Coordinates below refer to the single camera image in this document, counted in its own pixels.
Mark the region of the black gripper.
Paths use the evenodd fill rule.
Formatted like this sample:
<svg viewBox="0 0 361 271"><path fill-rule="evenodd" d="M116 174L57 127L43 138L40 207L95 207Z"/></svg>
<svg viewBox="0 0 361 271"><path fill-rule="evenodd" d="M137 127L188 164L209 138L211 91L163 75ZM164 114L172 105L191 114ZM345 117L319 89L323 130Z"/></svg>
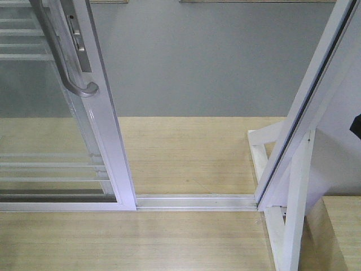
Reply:
<svg viewBox="0 0 361 271"><path fill-rule="evenodd" d="M349 130L361 139L361 115L358 115L354 118Z"/></svg>

